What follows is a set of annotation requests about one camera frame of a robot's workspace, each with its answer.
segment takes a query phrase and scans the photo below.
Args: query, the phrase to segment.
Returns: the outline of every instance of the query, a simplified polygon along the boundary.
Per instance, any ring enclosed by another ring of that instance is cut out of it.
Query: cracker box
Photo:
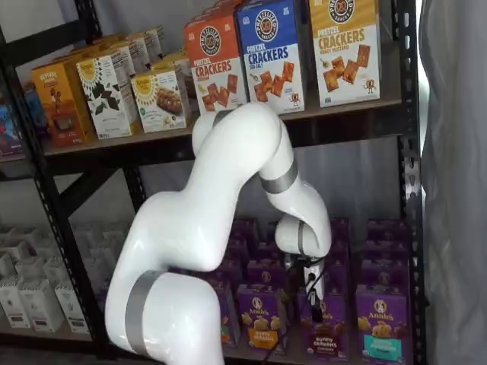
[[[234,6],[220,8],[187,24],[184,35],[200,113],[232,110],[245,104],[247,90]]]
[[[122,56],[123,67],[127,75],[133,78],[135,74],[145,72],[147,68],[142,63],[142,58],[138,54],[137,45],[131,40],[122,40],[114,43],[110,48],[118,49]]]
[[[298,293],[304,351],[325,361],[348,361],[350,356],[347,301],[340,292],[327,291],[320,300],[321,322],[313,321],[304,290]]]
[[[278,114],[304,110],[298,9],[294,0],[261,0],[237,13],[250,100]]]
[[[280,291],[282,289],[262,284],[242,284],[238,288],[240,316],[252,348],[268,351],[287,331]],[[275,354],[284,354],[287,343],[284,338]]]
[[[68,320],[69,327],[71,327],[71,331],[89,335],[90,330],[84,320],[83,311],[81,310],[71,282],[62,282],[56,287],[55,292],[62,311]]]
[[[77,66],[98,138],[134,135],[138,114],[120,51],[108,49]]]
[[[184,75],[162,68],[135,76],[132,88],[144,132],[186,128],[191,118]]]
[[[53,144],[65,147],[85,143],[93,138],[90,113],[76,72],[76,60],[65,57],[32,70],[40,102],[46,114]]]
[[[380,97],[375,0],[310,0],[320,105]]]
[[[208,282],[215,289],[218,302],[220,302],[221,343],[224,346],[235,348],[240,340],[240,324],[230,284],[215,280],[208,280]]]
[[[46,279],[22,284],[19,293],[36,331],[56,332],[61,327],[64,316],[54,294],[54,289],[51,288]]]
[[[408,300],[398,287],[358,285],[358,346],[368,363],[410,363]]]
[[[0,280],[0,303],[13,329],[29,329],[31,324],[19,287],[24,279],[16,275]]]

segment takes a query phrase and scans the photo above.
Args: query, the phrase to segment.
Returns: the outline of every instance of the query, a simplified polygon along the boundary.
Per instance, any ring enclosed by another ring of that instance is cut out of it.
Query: product packaging
[[[68,320],[69,327],[74,333],[90,334],[88,325],[84,320],[83,311],[76,297],[76,293],[73,290],[70,281],[64,281],[56,287],[56,296],[58,297],[59,304],[62,311]]]
[[[304,110],[299,6],[294,0],[252,1],[240,8],[237,19],[250,101],[267,103],[278,114]]]
[[[54,290],[46,279],[23,283],[19,293],[33,327],[39,332],[56,332],[64,322]]]
[[[76,72],[76,62],[80,58],[78,55],[64,57],[32,70],[49,134],[57,147],[85,143],[94,135]]]
[[[376,0],[310,1],[320,105],[380,97]]]
[[[282,289],[262,284],[242,284],[238,288],[240,315],[251,348],[270,350],[286,331],[285,308],[282,304]],[[284,354],[287,338],[275,349],[275,354]]]
[[[144,132],[186,128],[191,118],[184,75],[162,68],[135,76],[132,88]]]
[[[98,138],[134,135],[140,123],[121,53],[108,49],[77,66]]]
[[[184,28],[199,111],[233,110],[248,101],[234,6],[214,11]]]

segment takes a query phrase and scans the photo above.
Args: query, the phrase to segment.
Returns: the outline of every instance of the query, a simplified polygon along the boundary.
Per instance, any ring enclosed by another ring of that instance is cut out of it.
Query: purple snack box
[[[286,333],[287,319],[281,291],[263,284],[239,286],[240,314],[251,348],[268,351]],[[287,343],[284,338],[275,353],[284,354]]]
[[[408,299],[398,287],[358,285],[355,293],[362,360],[411,364]]]
[[[240,325],[238,323],[237,310],[234,297],[228,282],[208,280],[215,289],[220,303],[221,313],[221,343],[224,346],[235,348],[240,340]]]
[[[349,359],[349,321],[346,298],[336,292],[327,292],[320,301],[322,322],[313,322],[311,306],[304,290],[298,293],[301,312],[301,338],[304,350],[325,361]]]

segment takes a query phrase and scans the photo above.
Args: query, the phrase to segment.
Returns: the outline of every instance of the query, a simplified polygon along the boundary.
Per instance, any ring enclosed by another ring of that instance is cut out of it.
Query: robotic arm
[[[267,106],[251,103],[223,118],[200,117],[193,150],[186,187],[153,195],[135,216],[105,320],[110,339],[124,350],[167,365],[223,365],[215,292],[168,267],[213,271],[220,265],[238,195],[255,173],[271,203],[285,212],[275,235],[281,250],[324,257],[329,220],[320,195],[299,176],[284,124]]]

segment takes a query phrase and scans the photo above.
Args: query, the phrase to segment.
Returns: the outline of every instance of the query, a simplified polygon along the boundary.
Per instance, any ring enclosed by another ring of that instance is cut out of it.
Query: white product box
[[[63,281],[69,281],[68,271],[60,257],[51,257],[44,265],[44,273],[53,287]]]
[[[10,255],[7,253],[0,253],[0,278],[16,275],[14,264]]]
[[[137,75],[132,89],[145,133],[189,125],[191,109],[181,71],[172,67]]]
[[[64,321],[54,289],[46,279],[21,285],[19,293],[33,327],[39,332],[56,332]]]
[[[19,293],[23,282],[24,279],[17,275],[0,280],[0,303],[13,329],[30,328],[30,320]]]
[[[84,320],[83,312],[71,282],[65,281],[60,283],[56,287],[56,296],[58,297],[62,311],[68,320],[71,331],[74,333],[84,333],[89,335],[90,330],[88,329],[88,325]]]
[[[76,65],[98,138],[134,135],[140,122],[120,51],[107,49]]]
[[[29,244],[23,239],[9,238],[0,246],[0,253],[9,254],[15,264],[30,256]]]
[[[15,264],[17,273],[26,281],[40,280],[46,277],[44,273],[44,260],[40,256],[26,257]]]

